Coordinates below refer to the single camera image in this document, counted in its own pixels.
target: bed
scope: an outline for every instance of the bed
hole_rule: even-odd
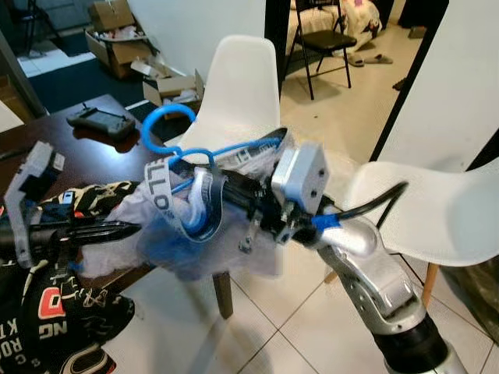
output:
[[[353,53],[368,41],[373,40],[381,31],[380,13],[376,6],[369,0],[341,0],[342,13],[345,14],[345,33],[357,39],[354,47],[347,48],[348,53]],[[325,6],[322,10],[314,8],[301,12],[303,33],[312,33],[320,30],[332,30],[338,18],[337,6]],[[289,55],[296,27],[298,15],[295,1],[291,0],[289,11],[288,38],[286,41],[286,54]]]

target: black printed fabric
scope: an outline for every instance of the black printed fabric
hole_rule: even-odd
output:
[[[0,373],[110,373],[116,365],[100,346],[134,313],[132,300],[82,288],[74,274],[61,275],[52,265],[2,266]]]
[[[116,182],[108,185],[89,185],[82,189],[68,189],[75,193],[75,211],[86,217],[107,215],[123,198],[133,193],[139,182]],[[64,193],[43,202],[61,203]]]

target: white wall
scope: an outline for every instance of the white wall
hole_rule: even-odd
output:
[[[495,0],[450,0],[380,161],[471,164],[499,128],[498,15]]]
[[[166,64],[206,79],[218,42],[229,34],[262,37],[265,0],[128,0]]]

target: black cable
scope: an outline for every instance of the black cable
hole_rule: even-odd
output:
[[[386,219],[391,208],[394,206],[395,202],[398,200],[400,195],[405,191],[408,185],[409,185],[408,182],[397,183],[388,191],[379,195],[376,199],[372,199],[368,203],[365,203],[364,205],[358,206],[356,208],[345,210],[344,212],[339,212],[337,213],[337,217],[339,220],[349,220],[351,218],[361,216],[367,212],[370,212],[371,210],[378,208],[383,203],[386,203],[388,200],[391,200],[390,203],[387,205],[387,208],[384,210],[383,214],[381,215],[380,220],[377,223],[377,226],[380,227],[383,224],[384,220]]]

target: white plastic chair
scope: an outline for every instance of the white plastic chair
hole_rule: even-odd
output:
[[[401,181],[409,187],[380,232],[388,249],[430,263],[424,293],[428,300],[437,265],[470,266],[499,255],[499,158],[466,173],[371,162],[354,176],[345,208]],[[377,223],[385,206],[366,216]]]
[[[258,139],[280,125],[274,45],[259,37],[235,35],[217,47],[196,121],[181,138],[183,149],[217,150]],[[193,155],[192,162],[206,162]]]

